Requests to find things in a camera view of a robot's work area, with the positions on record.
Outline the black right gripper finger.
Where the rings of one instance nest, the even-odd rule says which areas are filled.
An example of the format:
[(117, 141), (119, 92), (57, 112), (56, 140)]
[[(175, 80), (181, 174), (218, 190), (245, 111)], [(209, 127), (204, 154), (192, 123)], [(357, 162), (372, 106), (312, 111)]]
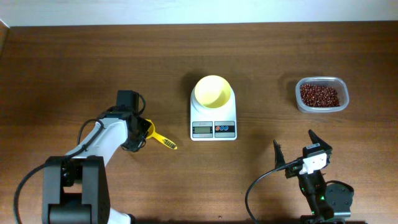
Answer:
[(311, 129), (308, 130), (308, 135), (313, 144), (319, 143), (321, 150), (324, 150), (325, 152), (332, 151), (332, 147), (329, 144), (327, 144), (324, 140), (319, 138)]
[(281, 145), (276, 140), (273, 140), (273, 146), (275, 155), (275, 169), (278, 169), (285, 165), (285, 159), (282, 153)]

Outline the yellow plastic measuring scoop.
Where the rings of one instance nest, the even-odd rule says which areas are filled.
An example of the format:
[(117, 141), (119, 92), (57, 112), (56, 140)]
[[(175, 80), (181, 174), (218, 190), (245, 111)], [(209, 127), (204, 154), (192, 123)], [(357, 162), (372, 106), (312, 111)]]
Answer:
[(153, 138), (169, 149), (173, 149), (173, 150), (178, 149), (178, 146), (173, 141), (171, 141), (169, 138), (156, 132), (155, 125), (150, 119), (146, 119), (146, 121), (150, 122), (150, 127), (148, 130), (148, 135), (147, 135), (146, 139)]

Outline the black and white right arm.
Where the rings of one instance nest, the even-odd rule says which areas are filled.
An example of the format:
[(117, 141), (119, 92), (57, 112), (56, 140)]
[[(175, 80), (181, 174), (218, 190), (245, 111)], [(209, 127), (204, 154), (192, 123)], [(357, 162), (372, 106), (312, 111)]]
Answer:
[(330, 163), (333, 148), (319, 138), (311, 129), (308, 135), (311, 145), (302, 149), (303, 156), (286, 163), (281, 145), (273, 141), (275, 153), (275, 169), (284, 171), (286, 178), (298, 178), (301, 193), (305, 196), (312, 214), (300, 217), (301, 223), (321, 223), (326, 220), (328, 210), (322, 208), (325, 202), (326, 182), (321, 169)]

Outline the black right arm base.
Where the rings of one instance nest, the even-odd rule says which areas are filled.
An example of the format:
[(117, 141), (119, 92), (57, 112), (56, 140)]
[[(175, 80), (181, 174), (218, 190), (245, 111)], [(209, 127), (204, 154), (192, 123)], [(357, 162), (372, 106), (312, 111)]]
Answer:
[(351, 217), (354, 189), (352, 186), (331, 180), (324, 184), (301, 187), (311, 209), (311, 215), (302, 215), (304, 224), (346, 223)]

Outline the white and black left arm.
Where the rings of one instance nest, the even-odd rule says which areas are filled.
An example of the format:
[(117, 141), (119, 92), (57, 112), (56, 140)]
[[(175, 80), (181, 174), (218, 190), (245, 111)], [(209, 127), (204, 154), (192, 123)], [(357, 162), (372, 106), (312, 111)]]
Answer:
[(119, 147), (144, 147), (151, 123), (131, 113), (108, 114), (65, 156), (46, 160), (42, 199), (43, 223), (135, 223), (112, 208), (105, 167)]

